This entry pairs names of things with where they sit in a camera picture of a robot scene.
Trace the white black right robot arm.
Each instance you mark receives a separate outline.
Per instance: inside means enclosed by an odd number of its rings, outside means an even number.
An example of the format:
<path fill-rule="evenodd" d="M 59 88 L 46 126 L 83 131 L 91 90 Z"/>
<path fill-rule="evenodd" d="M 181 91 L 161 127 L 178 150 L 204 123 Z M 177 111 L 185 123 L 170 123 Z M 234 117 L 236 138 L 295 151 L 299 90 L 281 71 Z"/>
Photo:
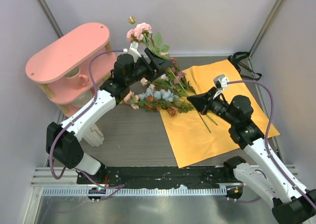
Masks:
<path fill-rule="evenodd" d="M 248 185 L 269 205 L 280 224 L 301 224 L 316 215 L 316 191 L 307 189 L 265 143 L 264 134 L 251 119 L 253 108 L 248 97 L 237 95 L 227 102 L 221 91 L 213 87 L 187 100 L 200 114 L 212 112 L 229 123 L 233 142 L 263 171 L 257 173 L 236 156 L 224 163 L 225 180 L 239 180 Z"/>

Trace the orange yellow wrapping paper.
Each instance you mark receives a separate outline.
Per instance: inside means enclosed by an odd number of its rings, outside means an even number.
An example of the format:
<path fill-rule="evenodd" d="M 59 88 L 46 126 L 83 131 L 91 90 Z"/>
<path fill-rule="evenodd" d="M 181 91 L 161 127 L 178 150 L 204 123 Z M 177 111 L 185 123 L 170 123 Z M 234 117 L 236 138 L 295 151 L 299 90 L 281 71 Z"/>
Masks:
<path fill-rule="evenodd" d="M 192 66 L 185 69 L 184 73 L 198 94 L 211 89 L 215 85 L 214 78 L 221 74 L 230 81 L 241 80 L 238 71 L 227 59 Z M 180 168 L 239 148 L 228 132 L 230 125 L 211 113 L 200 117 L 197 111 L 189 111 L 170 116 L 167 111 L 161 110 L 160 115 Z"/>

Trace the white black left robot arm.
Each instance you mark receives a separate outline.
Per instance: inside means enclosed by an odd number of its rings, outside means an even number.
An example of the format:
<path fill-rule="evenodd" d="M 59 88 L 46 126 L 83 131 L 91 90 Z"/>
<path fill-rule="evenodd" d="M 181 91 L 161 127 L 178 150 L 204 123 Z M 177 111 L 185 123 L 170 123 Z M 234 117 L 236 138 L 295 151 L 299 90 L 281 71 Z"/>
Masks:
<path fill-rule="evenodd" d="M 86 154 L 80 141 L 95 122 L 123 101 L 131 85 L 142 78 L 152 82 L 173 65 L 170 60 L 155 55 L 148 48 L 145 54 L 147 59 L 134 48 L 124 49 L 117 57 L 110 77 L 100 87 L 93 85 L 94 97 L 67 120 L 60 124 L 49 124 L 46 151 L 50 171 L 55 179 L 62 177 L 53 168 L 53 161 L 57 160 L 63 164 L 64 169 L 76 169 L 95 184 L 104 180 L 104 165 Z"/>

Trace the pink rose flower stem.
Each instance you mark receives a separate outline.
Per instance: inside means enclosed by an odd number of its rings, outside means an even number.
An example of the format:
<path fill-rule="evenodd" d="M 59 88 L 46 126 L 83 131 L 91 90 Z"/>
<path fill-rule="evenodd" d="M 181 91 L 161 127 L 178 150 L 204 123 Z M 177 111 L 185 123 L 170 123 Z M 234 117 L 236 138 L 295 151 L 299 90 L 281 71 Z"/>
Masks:
<path fill-rule="evenodd" d="M 169 54 L 170 46 L 163 44 L 161 33 L 153 33 L 151 25 L 146 22 L 136 24 L 136 20 L 132 16 L 129 17 L 128 22 L 133 25 L 133 28 L 126 34 L 128 42 L 143 44 L 155 55 L 169 61 L 171 60 Z"/>

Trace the peach rose flower stem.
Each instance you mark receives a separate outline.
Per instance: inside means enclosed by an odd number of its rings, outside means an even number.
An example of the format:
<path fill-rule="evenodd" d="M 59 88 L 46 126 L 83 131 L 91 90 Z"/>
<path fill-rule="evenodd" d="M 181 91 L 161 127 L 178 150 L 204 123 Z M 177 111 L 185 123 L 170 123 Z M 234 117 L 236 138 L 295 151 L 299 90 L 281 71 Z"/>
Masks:
<path fill-rule="evenodd" d="M 182 93 L 179 88 L 176 88 L 174 86 L 171 85 L 170 81 L 168 80 L 169 78 L 167 77 L 167 73 L 166 74 L 163 74 L 160 78 L 156 79 L 155 81 L 153 82 L 149 82 L 148 80 L 146 79 L 142 79 L 141 80 L 141 84 L 143 86 L 146 86 L 147 88 L 148 87 L 153 87 L 155 88 L 156 90 L 158 89 L 164 89 L 164 90 L 171 90 L 172 92 L 174 93 L 177 93 L 177 94 L 180 94 L 182 96 L 185 96 L 186 98 L 190 95 L 195 95 L 193 93 Z"/>

